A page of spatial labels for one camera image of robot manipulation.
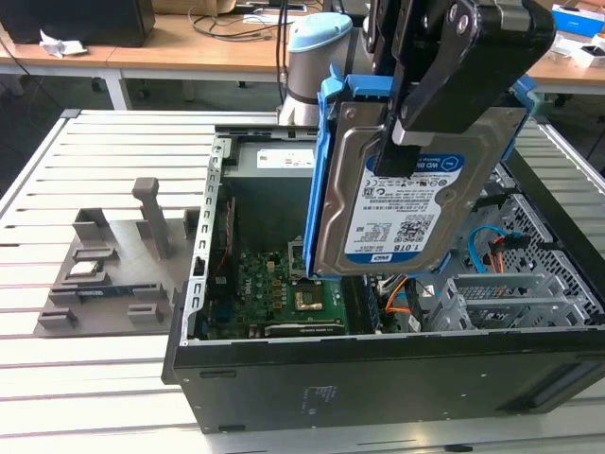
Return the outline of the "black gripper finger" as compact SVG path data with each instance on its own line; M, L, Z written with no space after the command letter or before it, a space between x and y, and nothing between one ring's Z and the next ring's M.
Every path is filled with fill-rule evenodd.
M552 13L535 1L396 1L379 176L409 176L406 132L463 133L550 48Z
M371 0L366 48L375 75L391 75L394 67L391 47L396 28L396 1Z

